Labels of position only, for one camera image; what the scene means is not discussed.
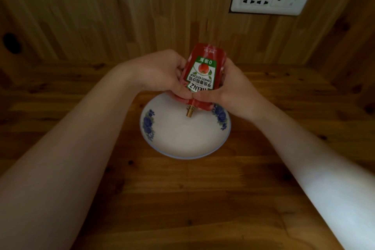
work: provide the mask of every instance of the white bowl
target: white bowl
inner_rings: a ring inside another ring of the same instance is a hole
[[[195,110],[188,118],[186,106],[166,93],[156,96],[142,111],[141,133],[149,145],[166,156],[176,159],[207,156],[227,140],[231,131],[229,114],[215,105],[209,112]]]

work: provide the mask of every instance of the blue floral pattern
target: blue floral pattern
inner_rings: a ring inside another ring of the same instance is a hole
[[[212,114],[218,118],[218,124],[221,126],[221,130],[225,130],[228,126],[228,118],[224,108],[218,104],[215,104],[213,105]]]
[[[143,125],[142,125],[143,131],[150,141],[152,141],[152,139],[154,138],[154,135],[155,135],[155,132],[152,129],[152,124],[155,123],[154,118],[153,118],[154,115],[155,115],[155,113],[154,113],[153,110],[148,110],[146,112],[145,117],[143,118]]]

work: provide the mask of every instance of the ketchup pouch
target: ketchup pouch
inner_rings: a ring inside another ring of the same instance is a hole
[[[180,83],[192,93],[218,89],[226,59],[227,54],[224,50],[209,44],[196,44],[182,72]],[[175,99],[189,105],[188,117],[191,117],[194,107],[206,111],[213,108],[213,103],[201,102],[194,98],[184,99],[175,95]]]

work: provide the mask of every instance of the hand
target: hand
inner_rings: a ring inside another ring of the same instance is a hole
[[[223,86],[217,90],[199,91],[193,97],[199,101],[217,103],[232,114],[248,120],[252,120],[256,111],[261,111],[260,106],[266,101],[229,58],[224,66]]]
[[[134,79],[141,90],[172,91],[191,99],[192,93],[179,83],[186,60],[173,50],[151,53],[125,62],[134,71]]]

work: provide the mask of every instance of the wooden table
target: wooden table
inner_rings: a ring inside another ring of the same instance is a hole
[[[96,70],[84,70],[72,83],[76,72],[64,69],[38,68],[44,83],[30,82],[26,91],[3,98],[0,171],[71,110],[98,77]],[[254,85],[301,125],[375,170],[375,121],[347,96],[307,68],[246,69]],[[153,150],[138,121],[154,96],[142,93],[131,105],[73,249],[341,249],[252,124],[232,116],[227,142],[201,159],[175,160]]]

